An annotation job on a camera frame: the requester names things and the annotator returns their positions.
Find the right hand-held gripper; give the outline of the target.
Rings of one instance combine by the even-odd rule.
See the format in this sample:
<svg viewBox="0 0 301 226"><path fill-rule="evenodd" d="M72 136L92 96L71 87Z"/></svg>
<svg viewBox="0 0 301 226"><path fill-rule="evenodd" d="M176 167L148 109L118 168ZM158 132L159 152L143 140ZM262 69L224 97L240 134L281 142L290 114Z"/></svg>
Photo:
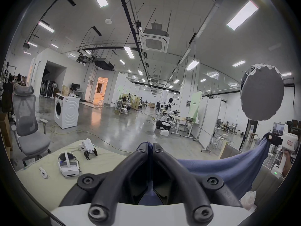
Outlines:
<svg viewBox="0 0 301 226"><path fill-rule="evenodd" d="M299 147L299 136L289 132L289 126L287 124L274 124L272 132L273 133L266 134L267 141L274 145L276 149L276 154L271 166L271 174L279 179L282 177L283 167L286 161L286 157L283 156L283 150L290 151L291 165L293 165Z"/></svg>

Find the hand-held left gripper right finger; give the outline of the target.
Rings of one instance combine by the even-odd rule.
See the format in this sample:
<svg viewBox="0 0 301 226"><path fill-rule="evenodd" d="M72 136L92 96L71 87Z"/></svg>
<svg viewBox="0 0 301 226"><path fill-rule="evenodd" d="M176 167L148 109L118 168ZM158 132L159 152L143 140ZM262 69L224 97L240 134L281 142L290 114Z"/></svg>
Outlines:
<svg viewBox="0 0 301 226"><path fill-rule="evenodd" d="M218 175L190 173L160 144L153 145L153 190L171 207L174 225L239 225L243 207Z"/></svg>

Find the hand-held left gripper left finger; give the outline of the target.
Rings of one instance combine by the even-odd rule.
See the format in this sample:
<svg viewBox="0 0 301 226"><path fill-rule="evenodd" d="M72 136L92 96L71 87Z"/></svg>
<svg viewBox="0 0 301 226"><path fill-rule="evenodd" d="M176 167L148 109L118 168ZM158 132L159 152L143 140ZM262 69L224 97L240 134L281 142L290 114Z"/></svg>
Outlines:
<svg viewBox="0 0 301 226"><path fill-rule="evenodd" d="M138 205L152 181L153 145L141 143L112 171L86 173L67 192L59 209L66 222L113 224L118 203Z"/></svg>

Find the person's right hand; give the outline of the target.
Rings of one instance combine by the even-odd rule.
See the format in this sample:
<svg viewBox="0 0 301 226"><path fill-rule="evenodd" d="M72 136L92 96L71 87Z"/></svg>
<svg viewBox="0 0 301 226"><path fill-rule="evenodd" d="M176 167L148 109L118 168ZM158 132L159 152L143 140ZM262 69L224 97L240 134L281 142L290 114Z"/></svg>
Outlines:
<svg viewBox="0 0 301 226"><path fill-rule="evenodd" d="M289 173L292 165L291 165L291 153L288 150L283 150L283 156L286 157L286 161L283 167L282 177L285 178L287 174Z"/></svg>

